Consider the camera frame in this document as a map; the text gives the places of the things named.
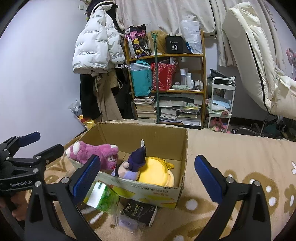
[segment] white wall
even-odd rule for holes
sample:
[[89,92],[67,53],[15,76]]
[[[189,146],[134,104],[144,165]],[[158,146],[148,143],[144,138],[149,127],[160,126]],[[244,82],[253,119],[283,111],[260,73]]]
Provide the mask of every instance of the white wall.
[[0,142],[34,131],[40,141],[16,156],[66,144],[84,130],[68,106],[80,98],[72,72],[75,41],[86,24],[78,0],[31,0],[0,38]]
[[274,9],[273,6],[271,6],[268,2],[267,5],[269,6],[270,12],[273,15],[273,20],[275,21],[275,26],[277,29],[277,33],[279,36],[279,40],[281,42],[281,48],[284,53],[284,61],[286,66],[286,76],[289,76],[292,78],[292,68],[288,61],[288,57],[286,55],[286,51],[288,48],[291,48],[294,53],[296,53],[296,39],[294,38],[292,32],[288,28],[285,21],[282,19],[282,17],[279,15],[279,13]]
[[[286,75],[292,77],[291,66],[286,56],[286,49],[292,48],[296,52],[296,39],[289,30],[288,26],[278,14],[278,12],[268,4],[271,13],[273,14],[273,19],[276,22],[275,26],[278,31],[279,40],[283,49],[284,60],[286,65]],[[247,94],[244,87],[242,86],[242,81],[239,75],[237,67],[221,67],[218,66],[218,47],[217,40],[213,37],[205,39],[206,45],[206,67],[207,74],[210,73],[210,69],[218,69],[226,76],[236,76],[236,91],[234,96],[234,105],[232,110],[233,117],[247,118],[252,120],[264,120],[266,118],[267,112],[259,107]]]

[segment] wooden bookshelf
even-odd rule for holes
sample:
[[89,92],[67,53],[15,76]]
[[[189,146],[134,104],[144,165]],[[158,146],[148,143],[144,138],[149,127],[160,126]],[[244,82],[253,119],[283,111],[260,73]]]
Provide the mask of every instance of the wooden bookshelf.
[[[203,95],[203,99],[202,99],[202,113],[201,113],[201,127],[203,127],[203,123],[204,123],[204,119],[205,119],[205,99],[206,99],[206,80],[207,80],[207,75],[206,75],[206,61],[205,61],[205,41],[204,41],[204,34],[203,31],[200,31],[200,35],[201,35],[201,41],[202,41],[202,52],[203,54],[190,54],[190,53],[181,53],[181,54],[162,54],[162,55],[157,55],[157,58],[169,58],[169,57],[174,57],[174,58],[201,58],[200,61],[200,65],[201,68],[200,70],[192,70],[191,73],[199,73],[201,74],[201,79],[203,81],[203,86],[204,89],[203,91],[196,91],[196,90],[167,90],[167,91],[159,91],[159,93],[193,93],[193,94],[198,94],[198,95]],[[129,51],[129,47],[128,47],[128,42],[125,39],[124,42],[124,51],[125,51],[125,56],[126,56],[126,63],[130,64],[133,61],[136,60],[141,60],[141,59],[155,59],[154,55],[150,55],[150,56],[145,56],[145,57],[141,57],[141,58],[130,58],[130,51]],[[129,72],[129,80],[130,80],[130,85],[131,85],[131,94],[133,97],[133,100],[135,98],[134,95],[134,90],[133,90],[133,82],[131,79],[131,73]],[[133,104],[133,108],[135,110],[135,114],[136,114],[136,107],[135,104]],[[164,121],[159,121],[159,123],[161,124],[167,124],[167,125],[178,125],[178,126],[183,126],[184,124],[182,123],[171,123],[171,122],[164,122]]]

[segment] patterned bag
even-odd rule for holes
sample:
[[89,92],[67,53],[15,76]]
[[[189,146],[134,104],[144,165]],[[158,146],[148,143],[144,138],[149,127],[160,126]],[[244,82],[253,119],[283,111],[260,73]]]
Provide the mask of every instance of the patterned bag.
[[130,26],[126,30],[126,39],[130,49],[132,58],[140,58],[149,56],[149,48],[145,40],[146,26],[145,24],[137,27]]
[[[167,91],[173,85],[173,76],[176,72],[177,65],[158,63],[158,89],[160,91]],[[156,90],[156,72],[155,63],[151,64],[153,76],[153,89]]]

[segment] green tissue pack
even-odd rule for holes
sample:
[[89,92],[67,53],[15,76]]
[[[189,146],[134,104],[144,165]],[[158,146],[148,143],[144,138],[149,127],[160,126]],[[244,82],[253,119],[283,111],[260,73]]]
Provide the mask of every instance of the green tissue pack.
[[108,186],[100,182],[94,182],[83,202],[102,212],[113,214],[116,211],[118,201],[119,196]]

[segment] white rolling cart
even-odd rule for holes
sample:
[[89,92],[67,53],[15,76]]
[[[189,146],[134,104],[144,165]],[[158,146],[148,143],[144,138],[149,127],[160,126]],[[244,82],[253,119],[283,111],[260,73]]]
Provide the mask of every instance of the white rolling cart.
[[[227,123],[227,128],[225,130],[225,132],[227,132],[228,130],[228,126],[229,126],[229,122],[230,122],[230,118],[231,118],[231,115],[232,115],[232,107],[233,107],[233,100],[234,100],[234,93],[235,93],[235,82],[234,82],[234,85],[223,85],[223,84],[215,84],[215,80],[234,80],[233,78],[221,78],[221,77],[216,77],[216,78],[213,78],[212,81],[209,80],[208,84],[209,86],[212,87],[212,103],[211,103],[211,107],[209,108],[209,123],[207,125],[208,128],[210,128],[210,122],[211,122],[211,117],[219,117],[219,118],[228,118],[228,123]],[[213,106],[213,96],[214,96],[214,89],[223,89],[223,90],[230,90],[230,91],[233,91],[232,93],[232,100],[231,100],[231,103],[230,104],[230,113],[228,115],[223,115],[223,114],[220,114],[220,113],[216,113],[216,112],[213,112],[212,111],[212,106]]]

